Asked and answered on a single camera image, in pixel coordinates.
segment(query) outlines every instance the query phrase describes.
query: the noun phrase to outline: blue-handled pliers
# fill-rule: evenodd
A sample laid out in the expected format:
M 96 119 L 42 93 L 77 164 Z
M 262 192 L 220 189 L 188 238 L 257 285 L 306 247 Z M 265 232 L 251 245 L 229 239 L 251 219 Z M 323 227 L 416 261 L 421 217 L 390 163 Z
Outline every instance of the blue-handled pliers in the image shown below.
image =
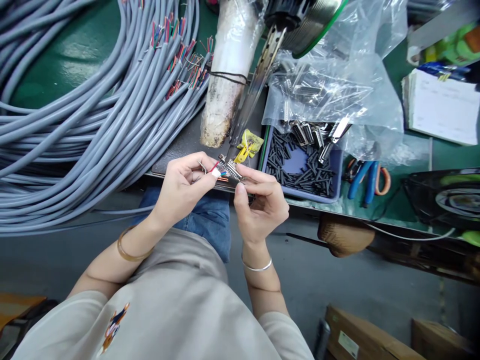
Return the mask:
M 362 182 L 362 179 L 369 172 L 368 183 L 366 185 L 365 199 L 363 199 L 363 207 L 367 208 L 369 204 L 372 203 L 375 196 L 375 188 L 377 185 L 377 177 L 379 171 L 379 162 L 378 161 L 365 161 L 361 166 L 358 172 L 356 173 L 353 181 L 351 182 L 350 189 L 348 189 L 348 198 L 351 200 L 355 198 L 359 185 Z

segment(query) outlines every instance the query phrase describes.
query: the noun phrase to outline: orange-handled pliers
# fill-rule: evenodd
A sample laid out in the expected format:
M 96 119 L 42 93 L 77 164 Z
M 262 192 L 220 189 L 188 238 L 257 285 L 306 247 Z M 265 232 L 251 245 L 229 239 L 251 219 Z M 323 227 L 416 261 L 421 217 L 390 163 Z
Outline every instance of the orange-handled pliers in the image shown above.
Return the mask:
M 351 183 L 357 173 L 359 172 L 359 169 L 362 167 L 364 161 L 357 160 L 357 159 L 352 159 L 348 163 L 348 166 L 346 167 L 346 172 L 345 176 L 343 177 L 345 180 L 347 180 L 349 183 Z M 380 190 L 380 175 L 383 175 L 383 188 Z M 360 183 L 364 180 L 365 176 L 363 176 L 360 180 Z M 378 166 L 378 170 L 376 173 L 376 179 L 375 179 L 375 195 L 378 196 L 383 196 L 386 195 L 390 187 L 392 186 L 392 177 L 390 176 L 389 171 L 385 167 L 381 167 L 380 164 Z

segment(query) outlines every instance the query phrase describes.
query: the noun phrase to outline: finger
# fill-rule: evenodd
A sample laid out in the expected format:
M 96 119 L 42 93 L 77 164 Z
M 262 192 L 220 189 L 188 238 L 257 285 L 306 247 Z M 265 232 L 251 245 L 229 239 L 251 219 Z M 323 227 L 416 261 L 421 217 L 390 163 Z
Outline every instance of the finger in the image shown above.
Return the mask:
M 283 208 L 288 207 L 282 187 L 278 182 L 262 182 L 255 185 L 247 185 L 245 188 L 250 194 L 266 197 L 267 201 L 274 209 L 282 210 Z
M 201 177 L 204 177 L 204 176 L 205 176 L 205 173 L 203 170 L 193 170 L 191 172 L 191 175 L 187 177 L 187 180 L 190 180 L 190 183 L 195 183 L 198 180 L 200 180 Z
M 188 192 L 194 200 L 200 200 L 208 191 L 212 190 L 217 183 L 217 178 L 209 172 L 204 174 L 198 181 L 188 187 Z
M 207 171 L 210 171 L 216 163 L 213 158 L 208 156 L 205 152 L 200 151 L 172 160 L 168 165 L 186 176 L 188 172 L 192 171 L 192 169 L 198 169 L 200 167 L 199 161 Z
M 236 170 L 240 173 L 240 175 L 255 180 L 257 183 L 271 183 L 277 181 L 274 176 L 252 169 L 251 167 L 243 164 L 237 164 Z
M 245 220 L 250 216 L 249 195 L 245 189 L 245 185 L 241 182 L 236 185 L 233 205 L 240 220 Z

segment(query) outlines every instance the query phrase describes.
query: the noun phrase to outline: hand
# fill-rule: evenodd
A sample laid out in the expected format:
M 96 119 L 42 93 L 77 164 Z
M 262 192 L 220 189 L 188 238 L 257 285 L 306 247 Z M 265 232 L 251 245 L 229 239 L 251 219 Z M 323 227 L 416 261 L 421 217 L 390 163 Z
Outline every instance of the hand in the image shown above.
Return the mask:
M 238 183 L 233 203 L 243 240 L 248 243 L 261 243 L 288 219 L 289 205 L 285 201 L 282 187 L 272 175 L 241 164 L 237 165 L 236 169 L 240 175 L 258 182 L 254 185 Z M 256 195 L 251 206 L 247 193 Z
M 192 212 L 199 200 L 214 188 L 217 178 L 205 174 L 199 161 L 207 171 L 216 161 L 203 151 L 172 160 L 166 167 L 165 179 L 160 195 L 150 216 L 172 227 Z

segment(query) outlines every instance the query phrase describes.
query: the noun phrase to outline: wire cutter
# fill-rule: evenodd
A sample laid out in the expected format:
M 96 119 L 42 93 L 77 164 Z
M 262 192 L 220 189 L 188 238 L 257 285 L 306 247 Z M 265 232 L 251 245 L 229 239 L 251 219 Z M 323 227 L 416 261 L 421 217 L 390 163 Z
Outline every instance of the wire cutter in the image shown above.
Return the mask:
M 372 203 L 375 195 L 383 196 L 387 194 L 392 184 L 392 178 L 390 177 L 389 171 L 384 167 L 380 167 L 380 163 L 378 161 L 358 161 L 357 159 L 354 159 L 348 164 L 345 174 L 346 180 L 351 182 L 347 196 L 349 199 L 355 198 L 357 190 L 359 189 L 359 185 L 367 173 L 368 184 L 366 186 L 366 194 L 362 205 L 364 208 L 367 208 L 369 204 Z M 382 190 L 380 190 L 381 174 L 383 175 L 384 179 Z

